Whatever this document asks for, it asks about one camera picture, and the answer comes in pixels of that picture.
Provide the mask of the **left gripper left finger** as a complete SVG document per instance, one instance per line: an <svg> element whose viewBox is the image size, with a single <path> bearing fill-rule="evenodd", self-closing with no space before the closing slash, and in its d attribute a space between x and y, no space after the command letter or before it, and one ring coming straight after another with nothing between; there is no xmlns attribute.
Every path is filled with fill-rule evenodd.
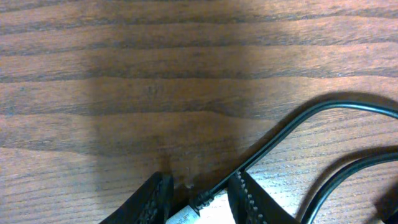
<svg viewBox="0 0 398 224"><path fill-rule="evenodd" d="M173 177L155 172L100 224L165 224L173 196Z"/></svg>

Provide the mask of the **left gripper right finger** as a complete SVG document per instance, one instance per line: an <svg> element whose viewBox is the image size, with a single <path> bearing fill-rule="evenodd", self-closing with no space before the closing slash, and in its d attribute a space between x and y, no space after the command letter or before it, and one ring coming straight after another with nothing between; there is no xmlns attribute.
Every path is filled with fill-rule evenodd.
<svg viewBox="0 0 398 224"><path fill-rule="evenodd" d="M236 224L299 224L247 172L229 178L228 202Z"/></svg>

